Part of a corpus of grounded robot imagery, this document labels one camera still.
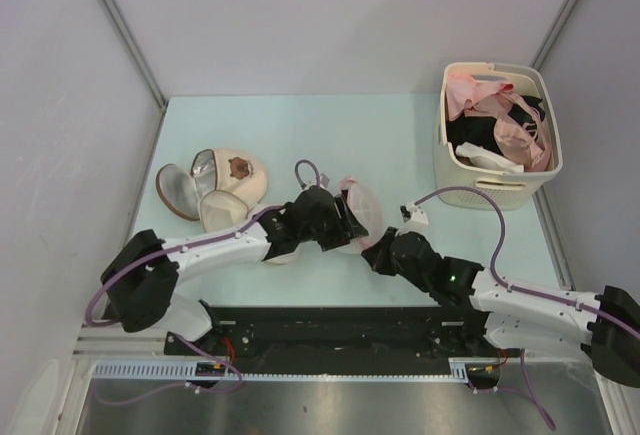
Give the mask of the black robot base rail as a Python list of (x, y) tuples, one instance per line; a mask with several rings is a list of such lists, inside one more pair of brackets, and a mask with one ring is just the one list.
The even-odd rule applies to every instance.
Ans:
[(210, 307), (213, 331), (196, 345), (252, 366), (278, 360), (294, 365), (491, 359), (516, 350), (474, 336), (481, 318), (453, 308), (424, 307)]

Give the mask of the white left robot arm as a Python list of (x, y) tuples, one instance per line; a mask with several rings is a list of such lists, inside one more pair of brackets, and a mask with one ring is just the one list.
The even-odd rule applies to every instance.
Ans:
[(237, 226), (191, 238), (136, 233), (100, 277), (116, 324), (127, 333), (172, 332), (197, 353), (214, 352), (221, 331), (205, 305), (177, 294), (179, 285), (216, 270), (288, 256), (307, 242), (329, 251), (368, 236), (341, 195), (312, 186), (292, 202), (266, 206)]

